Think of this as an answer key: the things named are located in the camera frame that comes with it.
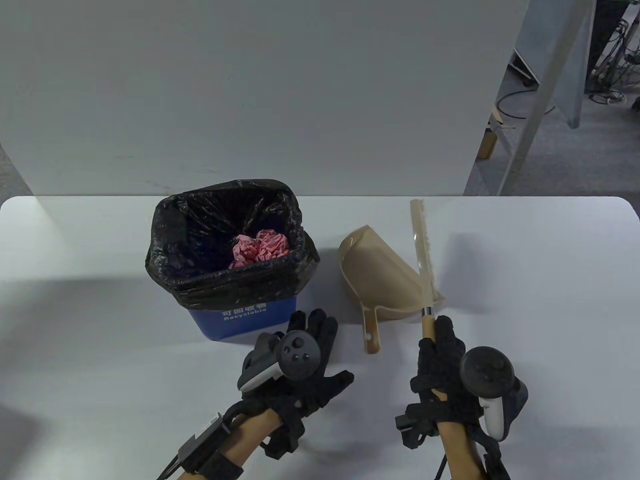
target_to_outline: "black glove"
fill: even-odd
[[[435,333],[436,343],[420,340],[418,375],[411,379],[411,390],[420,395],[420,403],[409,404],[405,414],[396,417],[403,442],[412,449],[422,445],[427,436],[438,434],[438,422],[468,426],[478,424],[482,416],[478,398],[460,380],[460,360],[466,349],[465,343],[456,338],[451,319],[439,316]],[[433,388],[447,394],[447,400],[439,400],[431,391]]]
[[[247,412],[255,414],[271,408],[282,419],[282,427],[271,434],[268,444],[262,444],[266,455],[276,459],[298,448],[298,439],[305,432],[302,418],[326,406],[353,382],[353,373],[347,370],[332,377],[324,376],[338,332],[335,318],[318,309],[311,312],[307,321],[305,313],[297,311],[289,321],[287,332],[291,330],[306,330],[316,339],[321,361],[315,373],[299,381],[281,376],[243,394]]]

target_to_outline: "white wall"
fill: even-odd
[[[0,143],[38,195],[456,195],[527,0],[3,4]]]

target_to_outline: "beige dustpan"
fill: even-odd
[[[422,310],[416,271],[368,225],[340,244],[340,271],[351,299],[362,309],[365,350],[380,350],[378,321],[398,320]],[[442,296],[435,293],[435,300]]]

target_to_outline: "vr controller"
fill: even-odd
[[[303,380],[319,366],[320,347],[309,333],[293,330],[281,338],[264,332],[244,359],[237,387],[241,392],[249,392],[283,375],[291,380]]]
[[[460,378],[479,399],[487,435],[503,441],[529,398],[527,386],[515,376],[507,356],[491,347],[472,348],[462,357]]]

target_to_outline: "crumpled paper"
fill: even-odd
[[[277,259],[290,252],[287,238],[271,229],[260,230],[256,238],[238,235],[236,239],[233,247],[234,261],[229,265],[229,269]]]

